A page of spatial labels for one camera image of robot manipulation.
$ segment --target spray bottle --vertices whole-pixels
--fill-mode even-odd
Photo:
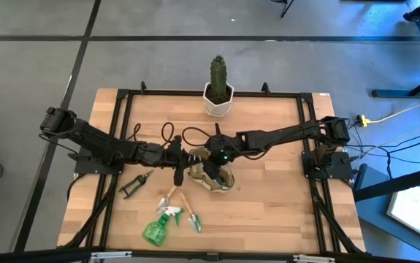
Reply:
[[[148,241],[151,245],[161,246],[166,239],[166,223],[170,216],[175,217],[175,223],[179,226],[179,215],[184,211],[180,207],[163,207],[160,212],[164,214],[159,218],[157,222],[149,223],[145,231],[143,231],[142,237]]]

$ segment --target white ceramic pot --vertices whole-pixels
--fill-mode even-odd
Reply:
[[[207,97],[205,97],[207,88],[210,86],[210,83],[206,83],[205,90],[203,91],[203,104],[205,105],[205,109],[209,116],[221,118],[229,112],[229,109],[231,108],[232,97],[234,96],[234,87],[229,83],[226,83],[226,85],[231,89],[231,99],[228,102],[215,105],[209,99],[207,99]]]

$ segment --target wooden tabletop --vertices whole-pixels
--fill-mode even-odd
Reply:
[[[116,89],[99,89],[91,112],[90,124],[109,131]],[[314,94],[318,119],[334,115],[329,94]],[[128,134],[141,123],[137,139],[162,143],[161,127],[175,125],[175,134],[196,126],[214,134],[214,123],[221,131],[234,136],[237,131],[266,131],[299,123],[295,99],[235,97],[224,118],[209,117],[198,96],[134,96]],[[188,141],[202,143],[207,139],[198,132],[186,134]],[[186,150],[191,147],[183,145]],[[165,251],[318,253],[315,221],[308,181],[303,176],[300,153],[302,142],[274,147],[264,158],[250,161],[238,158],[231,163],[234,187],[224,193],[210,193],[190,178],[185,178],[170,204],[183,207],[179,192],[185,193],[192,209],[202,222],[200,234],[181,215],[180,226],[174,219],[167,224],[167,239],[157,248],[143,240],[143,229],[157,221],[156,206],[171,189],[173,170],[154,169],[147,183],[130,199],[115,195],[107,248]],[[151,168],[126,165],[118,180],[118,189]],[[72,188],[58,244],[70,241],[91,214],[98,175],[88,175]],[[351,188],[340,180],[329,180],[335,218],[354,243],[364,250],[359,219]],[[99,219],[94,244],[99,242]],[[332,250],[328,223],[324,219],[327,248]]]

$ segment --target gray floor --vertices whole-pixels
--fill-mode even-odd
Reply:
[[[0,34],[83,35],[92,6],[93,0],[0,0]],[[268,0],[103,1],[93,35],[420,36],[415,23],[402,21],[407,4],[303,0],[282,20],[281,8]],[[11,247],[45,149],[39,124],[48,106],[60,104],[79,46],[0,42],[0,161],[6,168],[0,252]],[[343,117],[377,119],[420,102],[370,97],[374,88],[420,83],[420,42],[90,42],[70,108],[88,119],[97,88],[138,88],[141,80],[149,88],[203,88],[218,53],[237,90],[257,91],[266,81],[272,91],[328,92]],[[420,108],[359,132],[364,142],[377,144],[419,127]],[[420,161],[420,146],[396,157]],[[381,157],[355,165],[362,162],[386,170]],[[58,149],[27,249],[55,247],[73,166]],[[420,164],[392,162],[394,176],[417,170]],[[369,252],[419,259],[417,250],[374,226],[362,222],[362,230]]]

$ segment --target potted cactus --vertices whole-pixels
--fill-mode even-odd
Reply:
[[[223,117],[229,112],[234,87],[226,82],[227,70],[224,58],[217,55],[211,62],[211,82],[205,85],[203,101],[207,114]]]

